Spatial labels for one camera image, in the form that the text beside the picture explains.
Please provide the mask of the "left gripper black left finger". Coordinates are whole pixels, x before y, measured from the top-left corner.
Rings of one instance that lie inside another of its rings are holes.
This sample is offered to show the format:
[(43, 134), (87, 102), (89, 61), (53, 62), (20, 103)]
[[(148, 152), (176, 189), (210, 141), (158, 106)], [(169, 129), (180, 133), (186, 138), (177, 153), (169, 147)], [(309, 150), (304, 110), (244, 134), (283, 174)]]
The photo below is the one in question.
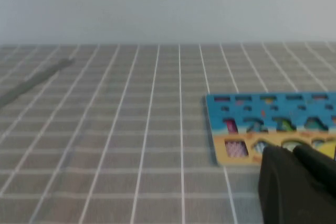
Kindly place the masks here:
[(289, 151), (262, 153), (258, 193), (264, 223), (335, 223), (335, 197)]

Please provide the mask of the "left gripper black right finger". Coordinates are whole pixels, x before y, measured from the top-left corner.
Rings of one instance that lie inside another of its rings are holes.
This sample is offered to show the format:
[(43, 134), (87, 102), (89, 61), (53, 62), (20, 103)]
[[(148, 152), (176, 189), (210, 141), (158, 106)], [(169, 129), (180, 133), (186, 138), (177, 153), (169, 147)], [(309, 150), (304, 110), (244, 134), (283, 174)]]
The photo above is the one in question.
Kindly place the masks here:
[(335, 197), (335, 161), (308, 145), (296, 146), (292, 152), (312, 177)]

